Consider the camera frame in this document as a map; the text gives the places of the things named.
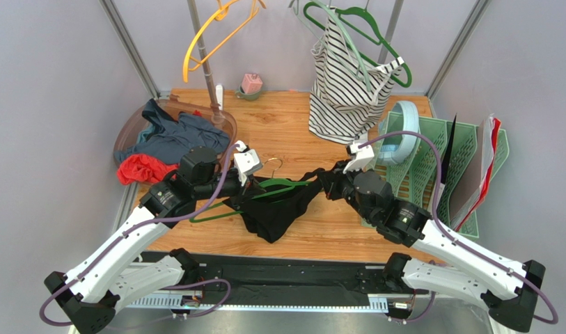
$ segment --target pink cube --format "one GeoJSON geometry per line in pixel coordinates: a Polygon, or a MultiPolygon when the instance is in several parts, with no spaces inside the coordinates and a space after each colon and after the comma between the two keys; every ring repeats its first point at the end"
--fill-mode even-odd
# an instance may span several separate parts
{"type": "Polygon", "coordinates": [[[262,80],[257,74],[246,74],[242,81],[242,89],[245,94],[254,94],[262,89],[262,80]]]}

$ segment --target green hanger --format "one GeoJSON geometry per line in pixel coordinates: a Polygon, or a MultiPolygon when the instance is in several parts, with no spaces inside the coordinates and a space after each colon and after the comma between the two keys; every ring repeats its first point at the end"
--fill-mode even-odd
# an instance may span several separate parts
{"type": "MultiPolygon", "coordinates": [[[[304,19],[302,19],[299,16],[299,0],[291,0],[291,3],[289,3],[289,8],[293,7],[293,3],[297,1],[297,5],[294,8],[294,12],[295,12],[295,16],[297,16],[297,18],[299,19],[299,21],[306,26],[311,33],[317,37],[318,40],[320,40],[320,42],[322,43],[322,46],[325,47],[325,43],[324,41],[322,41],[321,37],[319,37],[317,35],[317,33],[311,28],[310,24],[308,22],[306,22],[304,19]]],[[[370,92],[371,91],[371,83],[369,80],[369,72],[367,71],[367,68],[365,68],[365,64],[363,64],[363,59],[361,58],[361,53],[359,52],[359,50],[356,48],[353,40],[351,39],[349,33],[347,32],[347,30],[345,29],[344,25],[342,24],[342,22],[340,21],[340,19],[338,18],[338,16],[330,9],[328,8],[326,5],[324,5],[323,3],[319,2],[318,0],[312,0],[311,2],[309,2],[306,7],[304,8],[304,13],[306,12],[307,6],[317,6],[320,7],[321,9],[325,10],[326,13],[328,13],[328,16],[330,16],[330,18],[332,20],[334,20],[334,22],[336,23],[336,25],[338,25],[338,27],[340,28],[340,31],[343,33],[343,37],[345,39],[345,42],[347,43],[347,45],[350,47],[350,49],[353,51],[353,54],[357,60],[357,63],[359,64],[359,70],[357,70],[356,72],[353,72],[352,70],[350,70],[347,61],[343,58],[338,58],[336,55],[334,55],[333,53],[330,53],[330,55],[332,57],[335,58],[336,61],[338,61],[339,63],[343,64],[344,67],[351,72],[351,74],[356,77],[358,80],[365,82],[365,87],[367,88],[367,91],[370,92]]],[[[322,28],[322,30],[324,29],[324,26],[322,26],[319,22],[315,21],[313,18],[309,17],[307,14],[305,15],[307,18],[309,18],[312,22],[314,22],[317,26],[319,26],[320,28],[322,28]]]]}
{"type": "MultiPolygon", "coordinates": [[[[262,193],[260,195],[256,195],[253,197],[253,199],[258,199],[258,198],[263,198],[263,197],[268,197],[268,196],[273,196],[276,195],[278,193],[285,193],[287,191],[291,191],[293,189],[295,189],[296,186],[306,186],[310,184],[310,181],[291,181],[291,180],[287,180],[287,179],[268,179],[265,181],[262,181],[260,183],[260,186],[262,188],[266,188],[268,186],[276,186],[276,185],[282,185],[282,186],[288,186],[287,188],[283,188],[283,189],[279,189],[279,190],[275,190],[275,191],[269,191],[267,193],[262,193]]],[[[214,209],[215,207],[220,207],[224,205],[223,202],[219,202],[217,204],[211,205],[210,207],[208,207],[206,211],[209,211],[211,209],[214,209]]],[[[220,218],[225,218],[225,217],[229,217],[229,216],[234,216],[236,214],[243,214],[243,211],[233,211],[233,212],[228,212],[226,214],[218,214],[216,216],[211,216],[211,217],[206,217],[206,218],[190,218],[190,223],[202,223],[203,221],[212,221],[214,219],[220,219],[220,218]]]]}
{"type": "MultiPolygon", "coordinates": [[[[306,4],[305,7],[304,7],[304,15],[311,22],[313,22],[316,26],[318,26],[322,30],[324,30],[324,26],[321,23],[319,23],[318,21],[316,21],[313,17],[311,17],[307,13],[308,8],[313,7],[313,6],[314,6],[314,4],[312,4],[312,3],[306,4]]],[[[398,53],[394,50],[394,48],[392,48],[392,46],[390,46],[390,44],[384,39],[382,34],[379,32],[379,27],[377,26],[375,18],[373,18],[373,16],[367,11],[367,6],[365,6],[365,8],[351,7],[351,8],[345,9],[345,10],[337,8],[336,14],[338,15],[338,18],[339,18],[340,21],[342,21],[346,25],[353,28],[353,30],[355,30],[356,32],[361,34],[363,37],[367,38],[373,44],[383,45],[388,49],[388,51],[390,52],[390,54],[392,56],[394,56],[396,58],[400,57],[400,55],[398,55],[398,53]],[[370,37],[368,34],[362,32],[359,28],[355,27],[353,24],[348,22],[346,19],[343,18],[343,15],[355,15],[355,16],[358,16],[358,17],[364,19],[371,26],[371,29],[373,30],[373,33],[374,33],[375,37],[377,38],[377,40],[370,37]]],[[[377,62],[374,62],[369,57],[367,57],[365,54],[362,54],[361,52],[359,52],[359,54],[360,54],[361,58],[365,59],[369,64],[376,66],[376,67],[379,66],[379,64],[377,62]]],[[[406,63],[402,64],[402,67],[404,68],[404,71],[407,74],[407,82],[406,83],[402,82],[402,80],[400,80],[395,75],[391,75],[391,78],[392,78],[392,80],[394,80],[397,84],[401,85],[402,87],[408,88],[412,84],[412,74],[410,72],[410,68],[408,67],[408,65],[406,63]]]]}

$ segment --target striped shirt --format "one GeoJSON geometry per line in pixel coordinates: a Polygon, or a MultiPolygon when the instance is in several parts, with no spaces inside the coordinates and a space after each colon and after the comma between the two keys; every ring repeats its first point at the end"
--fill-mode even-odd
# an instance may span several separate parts
{"type": "Polygon", "coordinates": [[[394,85],[390,76],[400,73],[404,61],[399,57],[377,67],[365,62],[371,84],[368,92],[365,82],[352,74],[359,71],[359,64],[331,18],[322,42],[312,49],[316,78],[310,94],[309,130],[320,138],[348,144],[379,122],[394,85]]]}

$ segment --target orange hanger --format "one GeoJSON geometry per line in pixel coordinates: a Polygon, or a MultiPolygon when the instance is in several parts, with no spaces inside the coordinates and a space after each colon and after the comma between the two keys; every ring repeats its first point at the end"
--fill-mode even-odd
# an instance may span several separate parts
{"type": "Polygon", "coordinates": [[[258,11],[260,10],[260,7],[256,5],[256,2],[259,2],[260,5],[262,6],[262,8],[266,8],[266,6],[264,5],[264,2],[262,2],[262,0],[252,0],[252,7],[250,8],[250,16],[248,17],[248,19],[246,19],[245,21],[242,22],[242,24],[240,24],[240,26],[238,26],[232,33],[229,34],[229,36],[227,36],[222,42],[219,43],[219,45],[217,45],[211,52],[209,52],[209,54],[207,54],[207,56],[204,59],[198,60],[196,58],[194,58],[192,56],[192,50],[194,49],[194,46],[196,45],[196,43],[198,42],[198,39],[200,38],[200,36],[204,33],[204,31],[206,30],[206,28],[213,22],[213,21],[221,21],[223,18],[225,18],[225,16],[227,16],[227,14],[229,13],[229,7],[231,5],[233,5],[234,3],[238,2],[239,0],[231,0],[228,3],[226,3],[225,5],[221,5],[221,0],[217,0],[217,3],[219,4],[219,9],[218,11],[216,11],[203,25],[203,27],[198,31],[198,33],[196,34],[196,36],[194,36],[194,39],[192,40],[192,43],[190,44],[190,47],[188,47],[188,52],[186,52],[186,56],[184,57],[184,63],[182,66],[182,76],[184,78],[184,82],[188,82],[188,71],[196,71],[202,64],[204,64],[205,61],[208,60],[208,58],[210,58],[216,50],[218,50],[219,48],[221,48],[225,43],[227,43],[227,41],[233,37],[233,35],[235,35],[243,26],[245,26],[248,22],[250,22],[255,16],[256,14],[258,14],[258,11]],[[196,63],[195,66],[193,67],[189,67],[190,64],[190,59],[192,61],[194,61],[196,63]]]}

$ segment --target wooden table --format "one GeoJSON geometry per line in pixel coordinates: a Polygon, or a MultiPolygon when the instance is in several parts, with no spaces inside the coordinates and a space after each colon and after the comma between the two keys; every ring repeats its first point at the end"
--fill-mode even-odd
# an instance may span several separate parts
{"type": "MultiPolygon", "coordinates": [[[[206,90],[174,90],[172,93],[181,102],[209,106],[206,90]]],[[[308,171],[318,167],[330,169],[336,161],[347,158],[343,145],[322,140],[308,131],[309,93],[266,92],[258,100],[248,102],[237,99],[228,91],[224,99],[225,110],[237,121],[237,139],[256,149],[262,161],[272,157],[284,161],[275,177],[298,180],[308,171]]],[[[410,100],[422,116],[431,116],[426,97],[392,96],[388,109],[398,100],[410,100]]],[[[269,177],[278,165],[277,161],[266,164],[256,175],[269,177]]],[[[139,197],[147,189],[141,186],[139,197]]],[[[222,206],[210,214],[229,210],[222,206]]],[[[400,252],[422,261],[434,259],[417,250],[392,244],[375,230],[362,227],[360,222],[357,213],[343,200],[333,202],[320,193],[310,203],[308,211],[273,244],[247,232],[238,215],[196,224],[183,221],[149,249],[170,251],[183,247],[193,253],[357,262],[385,262],[392,253],[400,252]]]]}

